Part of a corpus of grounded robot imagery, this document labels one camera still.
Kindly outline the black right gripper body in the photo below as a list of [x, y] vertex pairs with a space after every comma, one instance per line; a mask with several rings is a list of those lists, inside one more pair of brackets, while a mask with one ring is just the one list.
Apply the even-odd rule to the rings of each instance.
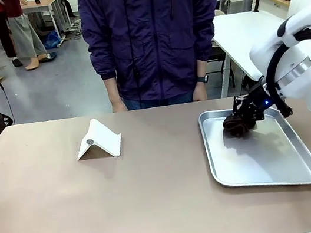
[[246, 98], [250, 103], [250, 112], [254, 109], [262, 109], [264, 112], [274, 104], [273, 99], [266, 91], [266, 82], [261, 78], [249, 91]]

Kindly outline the person's left hand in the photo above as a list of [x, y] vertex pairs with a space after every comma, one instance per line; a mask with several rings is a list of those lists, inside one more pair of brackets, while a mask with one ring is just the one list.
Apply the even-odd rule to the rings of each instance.
[[206, 93], [206, 86], [205, 83], [199, 82], [196, 84], [195, 89], [193, 91], [193, 101], [205, 101], [208, 99], [207, 93]]

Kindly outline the person's right hand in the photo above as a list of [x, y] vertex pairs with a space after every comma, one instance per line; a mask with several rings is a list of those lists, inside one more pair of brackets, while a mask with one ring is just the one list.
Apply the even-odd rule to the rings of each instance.
[[125, 105], [125, 103], [123, 102], [123, 100], [119, 95], [111, 96], [109, 100], [114, 113], [128, 111], [127, 106]]

